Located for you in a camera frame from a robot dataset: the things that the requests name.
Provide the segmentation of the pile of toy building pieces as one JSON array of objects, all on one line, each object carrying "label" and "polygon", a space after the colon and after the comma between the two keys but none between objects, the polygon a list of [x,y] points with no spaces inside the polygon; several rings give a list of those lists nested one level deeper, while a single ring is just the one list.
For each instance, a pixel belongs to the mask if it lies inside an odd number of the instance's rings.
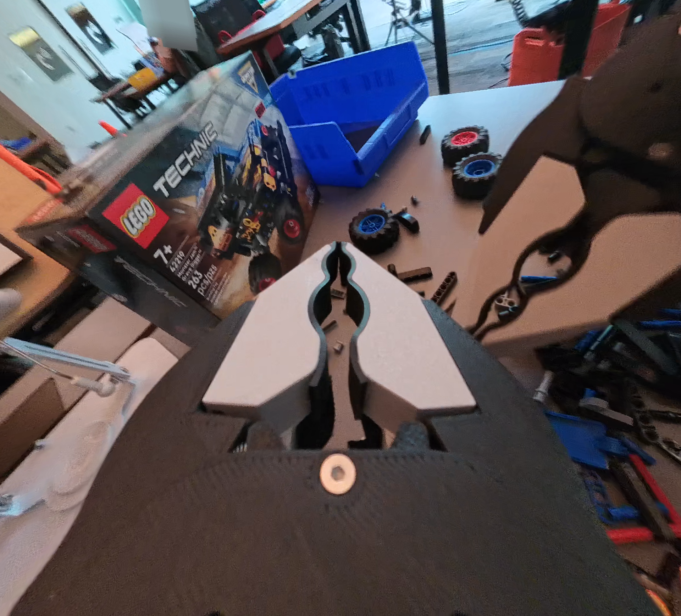
[{"label": "pile of toy building pieces", "polygon": [[[680,513],[680,310],[618,321],[535,350],[544,371],[534,400],[546,410],[598,421],[656,459],[647,466]],[[579,464],[589,505],[607,531],[642,525],[608,471]],[[666,543],[618,546],[661,615],[680,614],[680,550]]]}]

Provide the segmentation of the wooden background table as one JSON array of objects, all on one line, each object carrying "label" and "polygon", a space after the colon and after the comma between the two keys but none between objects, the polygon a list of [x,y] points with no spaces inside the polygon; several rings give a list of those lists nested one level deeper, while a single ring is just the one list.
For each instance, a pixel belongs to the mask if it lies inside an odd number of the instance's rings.
[{"label": "wooden background table", "polygon": [[271,36],[288,27],[299,39],[345,6],[349,7],[352,20],[362,20],[357,0],[285,0],[276,10],[266,13],[223,42],[217,48],[217,53],[227,59],[247,50],[262,49]]}]

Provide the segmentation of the black tire blue rim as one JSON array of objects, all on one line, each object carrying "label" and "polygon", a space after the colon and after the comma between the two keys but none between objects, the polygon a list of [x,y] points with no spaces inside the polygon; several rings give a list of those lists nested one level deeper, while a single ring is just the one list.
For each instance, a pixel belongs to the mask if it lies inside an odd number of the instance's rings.
[{"label": "black tire blue rim", "polygon": [[452,186],[457,197],[481,201],[489,194],[503,156],[493,152],[469,155],[455,164],[452,170]]},{"label": "black tire blue rim", "polygon": [[399,240],[399,222],[384,208],[367,208],[356,214],[348,224],[351,243],[370,257],[385,253]]}]

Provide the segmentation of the black tire red rim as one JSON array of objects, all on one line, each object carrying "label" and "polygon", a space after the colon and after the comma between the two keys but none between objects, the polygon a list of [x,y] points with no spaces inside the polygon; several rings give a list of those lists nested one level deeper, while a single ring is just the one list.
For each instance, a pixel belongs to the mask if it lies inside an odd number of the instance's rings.
[{"label": "black tire red rim", "polygon": [[442,138],[440,150],[443,165],[453,168],[470,155],[489,151],[489,131],[478,125],[454,129]]}]

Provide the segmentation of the black metal pole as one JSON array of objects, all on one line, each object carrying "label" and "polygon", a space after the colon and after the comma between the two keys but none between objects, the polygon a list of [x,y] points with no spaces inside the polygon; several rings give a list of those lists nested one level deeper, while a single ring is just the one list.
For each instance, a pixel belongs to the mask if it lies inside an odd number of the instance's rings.
[{"label": "black metal pole", "polygon": [[443,0],[430,2],[438,91],[440,95],[445,95],[449,93],[450,84],[444,2]]}]

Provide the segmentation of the instruction booklet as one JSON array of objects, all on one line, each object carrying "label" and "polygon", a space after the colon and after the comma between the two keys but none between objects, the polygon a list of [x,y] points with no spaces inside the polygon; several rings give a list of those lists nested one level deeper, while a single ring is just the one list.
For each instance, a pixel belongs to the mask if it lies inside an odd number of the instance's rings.
[{"label": "instruction booklet", "polygon": [[1,146],[1,337],[15,331],[39,314],[62,294],[73,280],[71,271],[23,240],[16,228],[34,211],[53,200],[48,190],[56,188],[52,178],[42,177],[48,189],[37,179],[40,174],[14,153]]}]

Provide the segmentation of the plain blue plastic bin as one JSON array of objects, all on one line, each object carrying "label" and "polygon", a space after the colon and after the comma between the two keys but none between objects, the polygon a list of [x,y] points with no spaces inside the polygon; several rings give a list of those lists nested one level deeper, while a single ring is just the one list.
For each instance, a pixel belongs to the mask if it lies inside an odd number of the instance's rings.
[{"label": "plain blue plastic bin", "polygon": [[429,97],[414,42],[286,74],[270,92],[317,185],[362,188]]}]

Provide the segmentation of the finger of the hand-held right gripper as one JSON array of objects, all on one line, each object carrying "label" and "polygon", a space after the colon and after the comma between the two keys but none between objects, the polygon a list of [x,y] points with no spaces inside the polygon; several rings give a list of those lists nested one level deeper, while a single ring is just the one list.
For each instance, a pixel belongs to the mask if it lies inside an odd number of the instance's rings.
[{"label": "finger of the hand-held right gripper", "polygon": [[617,217],[593,238],[576,275],[532,297],[518,318],[488,332],[482,344],[497,356],[513,356],[604,327],[679,267],[678,213]]},{"label": "finger of the hand-held right gripper", "polygon": [[525,248],[569,224],[584,203],[576,169],[540,157],[486,232],[475,238],[456,288],[455,321],[471,328],[489,296],[506,290]]}]

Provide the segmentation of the red toy axle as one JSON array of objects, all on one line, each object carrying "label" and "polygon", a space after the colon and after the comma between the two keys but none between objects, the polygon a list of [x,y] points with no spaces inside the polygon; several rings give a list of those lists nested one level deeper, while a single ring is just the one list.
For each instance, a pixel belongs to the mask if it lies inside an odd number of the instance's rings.
[{"label": "red toy axle", "polygon": [[659,542],[680,550],[680,514],[643,459],[631,454],[626,461],[611,460],[609,470],[642,520],[638,527],[607,531],[609,539],[618,546]]}]

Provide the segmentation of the grey desk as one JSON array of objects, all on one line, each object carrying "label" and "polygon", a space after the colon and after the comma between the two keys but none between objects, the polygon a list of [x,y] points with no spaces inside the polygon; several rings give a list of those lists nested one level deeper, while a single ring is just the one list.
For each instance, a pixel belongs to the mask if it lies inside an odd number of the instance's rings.
[{"label": "grey desk", "polygon": [[[363,189],[322,188],[307,258],[347,238],[373,203],[420,199],[421,234],[402,237],[388,263],[430,265],[464,279],[481,210],[454,199],[439,139],[466,124],[489,128],[492,148],[515,136],[558,93],[537,84],[434,96]],[[581,476],[526,388],[466,334],[464,370],[481,379],[485,413],[434,423],[446,451],[359,452],[360,497],[322,506],[287,595],[311,615],[659,615],[592,512]]]}]

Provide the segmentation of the blue curved toy panel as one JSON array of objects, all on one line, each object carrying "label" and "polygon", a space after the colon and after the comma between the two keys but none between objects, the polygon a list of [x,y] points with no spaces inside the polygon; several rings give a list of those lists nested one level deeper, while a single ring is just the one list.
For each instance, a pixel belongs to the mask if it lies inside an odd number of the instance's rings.
[{"label": "blue curved toy panel", "polygon": [[611,458],[628,460],[636,455],[647,466],[657,461],[627,436],[610,436],[604,424],[544,410],[550,425],[566,448],[570,459],[592,470],[608,471]]}]

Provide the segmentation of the toy truck set box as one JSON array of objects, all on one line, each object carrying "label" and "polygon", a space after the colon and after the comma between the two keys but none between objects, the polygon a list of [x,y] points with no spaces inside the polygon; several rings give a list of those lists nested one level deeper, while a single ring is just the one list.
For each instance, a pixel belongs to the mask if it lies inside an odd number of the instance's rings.
[{"label": "toy truck set box", "polygon": [[194,346],[300,261],[319,191],[253,54],[65,172],[18,235]]}]

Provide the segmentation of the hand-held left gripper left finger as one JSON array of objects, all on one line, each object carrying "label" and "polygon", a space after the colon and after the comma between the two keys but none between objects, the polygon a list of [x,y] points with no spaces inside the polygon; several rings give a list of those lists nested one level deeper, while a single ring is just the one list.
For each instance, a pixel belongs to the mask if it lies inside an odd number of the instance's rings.
[{"label": "hand-held left gripper left finger", "polygon": [[253,301],[209,384],[207,410],[263,421],[276,433],[332,433],[323,324],[332,312],[335,246],[327,245]]}]

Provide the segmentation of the orange bucket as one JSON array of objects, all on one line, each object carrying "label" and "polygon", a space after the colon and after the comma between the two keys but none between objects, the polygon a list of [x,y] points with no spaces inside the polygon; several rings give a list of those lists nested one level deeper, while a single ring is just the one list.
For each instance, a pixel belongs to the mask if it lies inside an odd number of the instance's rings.
[{"label": "orange bucket", "polygon": [[[630,4],[601,4],[595,16],[581,75],[591,77],[617,50]],[[558,79],[563,39],[546,28],[527,28],[514,37],[508,86],[546,83]]]}]

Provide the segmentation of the white document stand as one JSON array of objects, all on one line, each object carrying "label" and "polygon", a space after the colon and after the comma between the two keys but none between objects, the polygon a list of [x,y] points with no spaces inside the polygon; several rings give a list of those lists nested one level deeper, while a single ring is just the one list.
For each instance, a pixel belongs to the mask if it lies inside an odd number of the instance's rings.
[{"label": "white document stand", "polygon": [[9,615],[73,526],[104,460],[152,388],[178,361],[158,340],[117,362],[72,359],[59,379],[85,394],[1,485],[1,614]]}]

